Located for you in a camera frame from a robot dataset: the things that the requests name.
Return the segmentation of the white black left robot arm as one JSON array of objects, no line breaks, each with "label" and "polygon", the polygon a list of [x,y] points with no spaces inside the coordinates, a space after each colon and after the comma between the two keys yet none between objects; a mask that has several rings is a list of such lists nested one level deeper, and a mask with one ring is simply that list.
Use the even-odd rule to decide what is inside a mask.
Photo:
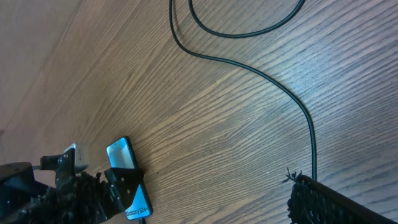
[{"label": "white black left robot arm", "polygon": [[53,170],[55,186],[35,180],[29,162],[1,166],[1,223],[103,223],[131,206],[144,173],[110,168],[95,176],[75,169],[75,149],[44,156],[41,170]]}]

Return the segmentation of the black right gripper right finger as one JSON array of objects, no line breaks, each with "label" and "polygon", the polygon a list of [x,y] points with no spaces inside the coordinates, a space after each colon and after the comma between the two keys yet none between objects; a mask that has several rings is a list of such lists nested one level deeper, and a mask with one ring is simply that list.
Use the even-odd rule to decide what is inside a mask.
[{"label": "black right gripper right finger", "polygon": [[397,224],[331,188],[300,173],[287,173],[292,181],[288,217],[296,224]]}]

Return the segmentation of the blue Galaxy smartphone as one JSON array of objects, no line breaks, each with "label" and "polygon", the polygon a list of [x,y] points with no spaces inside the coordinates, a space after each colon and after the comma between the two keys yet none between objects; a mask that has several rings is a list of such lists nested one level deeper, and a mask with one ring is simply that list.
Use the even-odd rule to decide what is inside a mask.
[{"label": "blue Galaxy smartphone", "polygon": [[[141,169],[137,163],[130,139],[127,136],[110,144],[106,148],[106,152],[111,168]],[[144,178],[137,188],[132,205],[124,212],[128,220],[139,220],[140,223],[145,223],[145,219],[153,214]]]}]

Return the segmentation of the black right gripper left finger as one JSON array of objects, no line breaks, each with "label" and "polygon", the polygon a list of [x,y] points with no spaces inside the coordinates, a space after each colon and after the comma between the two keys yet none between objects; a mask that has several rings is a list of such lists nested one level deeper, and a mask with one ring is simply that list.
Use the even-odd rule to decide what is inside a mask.
[{"label": "black right gripper left finger", "polygon": [[61,187],[49,187],[43,196],[31,197],[1,218],[1,223],[102,223],[106,221],[101,204],[105,195],[106,182],[101,180],[101,173],[92,176],[82,172]]}]

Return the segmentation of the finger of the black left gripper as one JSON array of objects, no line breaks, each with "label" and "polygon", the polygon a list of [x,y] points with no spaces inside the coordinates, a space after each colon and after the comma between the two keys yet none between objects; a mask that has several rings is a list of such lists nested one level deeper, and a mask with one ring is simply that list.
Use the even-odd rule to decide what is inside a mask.
[{"label": "finger of the black left gripper", "polygon": [[103,211],[105,215],[116,215],[132,205],[144,172],[141,169],[110,168],[104,174],[108,194],[104,197]]}]

